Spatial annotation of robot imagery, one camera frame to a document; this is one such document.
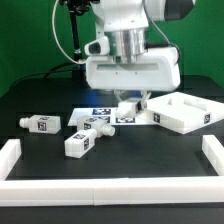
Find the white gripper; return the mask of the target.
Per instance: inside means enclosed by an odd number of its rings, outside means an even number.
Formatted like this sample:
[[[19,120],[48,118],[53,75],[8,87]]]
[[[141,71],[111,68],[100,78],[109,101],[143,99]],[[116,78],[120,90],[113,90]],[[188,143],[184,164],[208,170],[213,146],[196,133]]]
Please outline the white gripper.
[[[91,56],[86,62],[86,80],[92,89],[115,90],[118,103],[125,103],[125,90],[144,90],[138,109],[147,107],[149,91],[173,91],[180,85],[175,47],[151,48],[133,64],[118,64],[111,56]]]

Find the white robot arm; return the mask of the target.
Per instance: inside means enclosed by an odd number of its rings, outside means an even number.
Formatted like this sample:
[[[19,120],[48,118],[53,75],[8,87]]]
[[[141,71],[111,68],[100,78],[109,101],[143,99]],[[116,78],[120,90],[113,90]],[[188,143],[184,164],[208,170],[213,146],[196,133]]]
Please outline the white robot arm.
[[[152,44],[145,32],[158,21],[180,20],[196,0],[100,0],[92,5],[97,39],[85,45],[86,80],[93,89],[140,91],[145,104],[153,91],[180,84],[177,46]]]

